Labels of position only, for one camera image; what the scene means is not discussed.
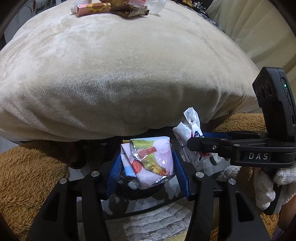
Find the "right white gloved hand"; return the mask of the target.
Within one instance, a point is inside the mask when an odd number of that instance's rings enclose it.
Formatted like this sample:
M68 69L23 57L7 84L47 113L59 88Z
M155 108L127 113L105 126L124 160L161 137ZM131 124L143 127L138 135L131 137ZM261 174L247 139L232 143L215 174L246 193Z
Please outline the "right white gloved hand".
M287 192L284 195L282 204L287 204L295 198L295 162L291 167L279 168L275 177L271 179L267 173L262 170L255 171L254 188L255 200L259 209L267 209L271 202L275 200L275 191L273 184L279 186L287 185Z

